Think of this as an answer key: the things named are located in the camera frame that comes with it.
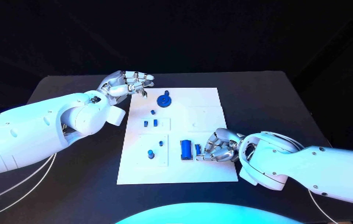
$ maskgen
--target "cable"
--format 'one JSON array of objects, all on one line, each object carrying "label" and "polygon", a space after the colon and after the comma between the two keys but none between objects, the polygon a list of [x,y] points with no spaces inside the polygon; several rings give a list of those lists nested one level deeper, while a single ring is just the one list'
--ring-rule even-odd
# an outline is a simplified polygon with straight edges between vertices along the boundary
[{"label": "cable", "polygon": [[47,164],[47,162],[49,162],[49,160],[51,159],[51,157],[53,157],[53,155],[49,157],[49,159],[47,159],[47,161],[44,162],[44,164],[38,167],[38,169],[31,173],[31,175],[20,182],[20,183],[17,183],[13,187],[10,187],[5,191],[2,191],[1,193],[0,193],[0,196],[4,194],[4,193],[7,193],[10,190],[13,190],[40,170],[41,170],[41,168],[46,166],[46,164]]},{"label": "cable", "polygon": [[[317,202],[315,202],[315,200],[314,200],[314,197],[312,197],[312,195],[311,195],[309,190],[306,190],[306,191],[308,191],[308,194],[309,194],[309,197],[311,197],[311,199],[312,199],[312,201],[314,201],[315,206],[317,206],[318,209],[321,210],[321,208],[319,208],[319,206],[318,206],[318,204],[317,204]],[[332,221],[332,223],[338,224],[338,223],[332,220],[332,218],[327,215],[327,213],[325,213],[322,210],[321,210],[321,212],[322,212],[322,214],[327,216],[327,218]]]},{"label": "cable", "polygon": [[34,190],[34,188],[36,188],[37,185],[40,184],[40,182],[41,182],[41,180],[44,179],[46,174],[47,174],[47,172],[49,172],[49,170],[50,170],[50,168],[51,168],[53,161],[54,161],[54,157],[56,157],[56,154],[53,155],[53,160],[51,160],[51,163],[50,163],[49,168],[47,168],[47,170],[46,170],[46,173],[44,173],[41,179],[38,180],[37,184],[33,186],[33,189],[24,194],[24,196],[23,196],[17,201],[14,201],[14,202],[13,202],[4,209],[1,209],[0,212],[2,212],[2,211],[4,211],[5,209],[8,209],[15,203],[18,203],[20,200],[23,200],[23,198],[24,198],[24,197],[30,194],[30,192]]}]

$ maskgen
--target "blue gear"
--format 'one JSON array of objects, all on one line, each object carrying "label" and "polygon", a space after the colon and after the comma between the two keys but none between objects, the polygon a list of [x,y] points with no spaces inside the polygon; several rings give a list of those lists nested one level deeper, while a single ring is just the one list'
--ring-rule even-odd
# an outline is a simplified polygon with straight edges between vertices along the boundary
[{"label": "blue gear", "polygon": [[164,95],[157,98],[157,104],[161,108],[165,108],[171,104],[171,98],[168,96],[168,91],[165,90]]}]

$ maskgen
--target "blue object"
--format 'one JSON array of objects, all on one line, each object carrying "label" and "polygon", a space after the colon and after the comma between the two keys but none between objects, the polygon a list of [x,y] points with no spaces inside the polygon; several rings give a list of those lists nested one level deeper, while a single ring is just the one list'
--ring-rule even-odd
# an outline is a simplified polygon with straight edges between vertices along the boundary
[{"label": "blue object", "polygon": [[154,158],[154,153],[151,150],[148,150],[148,158],[152,159]]},{"label": "blue object", "polygon": [[200,144],[194,144],[196,154],[200,154]]},{"label": "blue object", "polygon": [[134,214],[116,224],[155,224],[155,223],[260,223],[260,224],[299,224],[295,220],[263,210],[239,205],[217,203],[183,203],[167,205]]},{"label": "blue object", "polygon": [[157,98],[157,104],[161,108],[165,108],[171,104],[171,98],[168,96],[168,91],[164,91],[164,95],[160,95]]},{"label": "blue object", "polygon": [[191,141],[188,140],[180,141],[180,146],[181,146],[181,160],[193,160]]}]

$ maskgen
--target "robotic hand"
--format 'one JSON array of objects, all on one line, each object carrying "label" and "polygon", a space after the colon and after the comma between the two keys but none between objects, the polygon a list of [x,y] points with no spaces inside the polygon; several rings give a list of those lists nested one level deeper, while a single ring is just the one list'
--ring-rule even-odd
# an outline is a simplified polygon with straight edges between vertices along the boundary
[{"label": "robotic hand", "polygon": [[147,97],[154,77],[116,71],[98,89],[44,100],[0,114],[0,173],[24,167],[92,135],[105,121],[119,125],[125,111],[113,105],[128,94]]},{"label": "robotic hand", "polygon": [[253,185],[282,190],[291,177],[322,196],[353,203],[353,151],[304,146],[273,132],[243,136],[227,129],[216,129],[203,154],[196,160],[236,161],[239,176]]}]

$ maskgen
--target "small blue part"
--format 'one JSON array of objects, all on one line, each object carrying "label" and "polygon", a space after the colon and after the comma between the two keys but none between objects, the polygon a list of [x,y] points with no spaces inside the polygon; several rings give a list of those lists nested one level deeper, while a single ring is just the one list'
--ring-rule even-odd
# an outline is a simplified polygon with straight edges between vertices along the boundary
[{"label": "small blue part", "polygon": [[196,154],[200,154],[200,144],[194,144]]},{"label": "small blue part", "polygon": [[148,158],[152,159],[154,158],[154,153],[151,150],[148,150]]},{"label": "small blue part", "polygon": [[180,146],[181,146],[181,160],[191,160],[193,159],[191,141],[188,140],[180,141]]},{"label": "small blue part", "polygon": [[171,98],[168,96],[168,91],[164,91],[164,95],[160,95],[157,98],[157,104],[161,108],[165,108],[171,104]]}]

